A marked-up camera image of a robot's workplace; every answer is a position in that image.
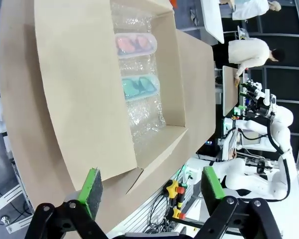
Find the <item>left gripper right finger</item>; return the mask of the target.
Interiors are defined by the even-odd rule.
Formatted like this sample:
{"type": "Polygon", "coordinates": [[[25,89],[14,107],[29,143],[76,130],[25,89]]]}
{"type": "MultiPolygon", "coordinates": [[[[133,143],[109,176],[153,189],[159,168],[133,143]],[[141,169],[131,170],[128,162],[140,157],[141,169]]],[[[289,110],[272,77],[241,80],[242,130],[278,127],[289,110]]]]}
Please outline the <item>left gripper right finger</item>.
{"type": "Polygon", "coordinates": [[[196,234],[198,239],[221,239],[229,228],[238,229],[245,239],[282,237],[267,201],[226,196],[213,167],[203,168],[200,188],[210,217],[196,234]]]}

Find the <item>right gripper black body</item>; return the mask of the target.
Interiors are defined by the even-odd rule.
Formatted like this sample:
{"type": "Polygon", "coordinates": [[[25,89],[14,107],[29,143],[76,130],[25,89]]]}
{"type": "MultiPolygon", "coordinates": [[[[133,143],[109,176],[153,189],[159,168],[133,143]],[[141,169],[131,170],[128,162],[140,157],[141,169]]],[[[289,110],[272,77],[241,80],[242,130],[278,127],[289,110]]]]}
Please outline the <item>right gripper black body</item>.
{"type": "Polygon", "coordinates": [[[247,83],[246,84],[246,110],[260,111],[264,109],[264,93],[262,92],[261,83],[247,83]]]}

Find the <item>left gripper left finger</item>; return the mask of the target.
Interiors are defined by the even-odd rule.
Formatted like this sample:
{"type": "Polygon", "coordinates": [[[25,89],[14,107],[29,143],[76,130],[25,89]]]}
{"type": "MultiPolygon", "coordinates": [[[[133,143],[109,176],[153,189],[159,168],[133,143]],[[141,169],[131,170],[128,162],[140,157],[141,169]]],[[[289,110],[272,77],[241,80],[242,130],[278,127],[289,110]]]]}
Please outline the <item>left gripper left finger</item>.
{"type": "Polygon", "coordinates": [[[63,239],[68,232],[77,232],[82,239],[106,239],[95,222],[102,193],[100,170],[92,168],[81,190],[68,195],[60,206],[42,203],[36,207],[25,238],[63,239]]]}

